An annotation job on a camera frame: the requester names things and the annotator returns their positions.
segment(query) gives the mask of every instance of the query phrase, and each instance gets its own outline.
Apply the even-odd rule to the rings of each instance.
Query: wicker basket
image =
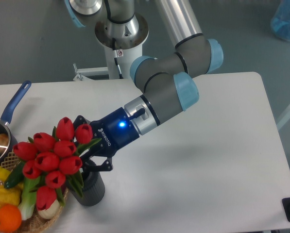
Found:
[[[11,171],[18,163],[19,163],[18,157],[11,152],[1,163],[1,167]],[[67,198],[67,193],[68,189],[66,188],[64,192],[65,200]],[[35,209],[33,216],[26,221],[22,221],[22,225],[17,231],[15,231],[15,233],[41,233],[46,229],[48,229],[58,219],[62,210],[63,207],[61,206],[53,218],[43,219],[42,217],[39,216],[37,210]]]

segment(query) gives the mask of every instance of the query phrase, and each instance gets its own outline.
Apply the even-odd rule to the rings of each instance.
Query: orange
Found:
[[[6,204],[0,208],[0,231],[14,232],[22,223],[22,215],[15,205]]]

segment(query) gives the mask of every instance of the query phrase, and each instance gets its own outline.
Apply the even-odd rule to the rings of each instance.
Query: green cucumber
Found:
[[[8,178],[4,182],[4,188],[13,188],[15,187],[18,183],[23,181],[24,175],[23,175],[23,167],[25,163],[24,162],[19,162],[19,164],[12,170]]]

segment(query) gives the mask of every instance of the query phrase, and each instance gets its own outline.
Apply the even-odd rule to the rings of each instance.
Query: red tulip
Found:
[[[40,176],[41,170],[35,167],[34,160],[29,160],[23,167],[23,174],[28,179],[36,179]]]
[[[55,138],[47,133],[36,133],[34,135],[34,144],[40,152],[52,150],[55,143]]]
[[[66,176],[60,171],[51,171],[46,176],[46,185],[50,188],[59,188],[66,181]]]
[[[93,138],[92,127],[88,124],[78,126],[75,132],[76,139],[80,144],[86,144]]]
[[[75,144],[71,141],[58,141],[54,145],[54,153],[62,158],[72,156],[76,150]]]
[[[71,120],[68,117],[64,117],[58,122],[56,129],[56,136],[60,140],[70,141],[75,136],[75,129]]]
[[[37,190],[36,207],[37,210],[47,210],[56,200],[56,191],[53,188],[42,186]]]
[[[58,169],[65,175],[73,175],[82,167],[82,160],[78,156],[62,159]]]
[[[38,150],[29,142],[20,142],[13,146],[14,153],[22,160],[29,161],[36,158]]]
[[[37,155],[34,165],[42,171],[54,171],[57,170],[59,162],[58,155],[52,152],[43,152]]]

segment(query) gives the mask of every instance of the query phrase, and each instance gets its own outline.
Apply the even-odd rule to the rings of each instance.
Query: robotiq logo text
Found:
[[[111,146],[111,143],[109,142],[109,139],[107,138],[107,136],[106,136],[106,134],[105,134],[105,132],[104,132],[104,129],[101,128],[101,129],[99,129],[99,130],[97,130],[97,131],[100,132],[100,133],[102,134],[102,136],[103,136],[103,138],[105,139],[107,145],[108,145],[108,146]]]

